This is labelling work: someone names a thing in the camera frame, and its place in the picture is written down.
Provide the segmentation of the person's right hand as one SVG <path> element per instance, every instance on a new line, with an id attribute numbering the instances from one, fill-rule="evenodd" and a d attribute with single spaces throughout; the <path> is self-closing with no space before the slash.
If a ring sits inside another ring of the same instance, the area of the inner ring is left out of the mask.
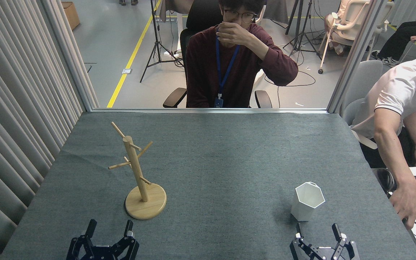
<path id="1" fill-rule="evenodd" d="M 416 180 L 400 181 L 390 197 L 390 202 L 406 229 L 412 229 L 416 221 Z"/>

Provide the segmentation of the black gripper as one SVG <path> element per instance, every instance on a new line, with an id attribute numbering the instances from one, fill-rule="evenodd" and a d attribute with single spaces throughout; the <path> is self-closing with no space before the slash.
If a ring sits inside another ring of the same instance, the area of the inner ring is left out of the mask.
<path id="1" fill-rule="evenodd" d="M 345 248 L 348 251 L 350 260 L 359 260 L 356 242 L 349 240 L 348 237 L 340 232 L 337 223 L 332 225 L 333 234 L 337 244 L 333 247 L 314 247 L 305 244 L 304 237 L 301 235 L 300 223 L 296 224 L 296 234 L 290 243 L 290 251 L 294 260 L 340 260 L 341 253 Z"/>
<path id="2" fill-rule="evenodd" d="M 131 220 L 127 220 L 122 239 L 112 247 L 93 246 L 91 238 L 94 235 L 96 226 L 97 221 L 91 219 L 85 234 L 71 240 L 66 256 L 67 260 L 118 260 L 125 250 L 127 250 L 126 254 L 120 260 L 135 260 L 140 244 L 133 237 L 133 222 Z M 84 249 L 85 255 L 79 258 L 81 248 Z"/>

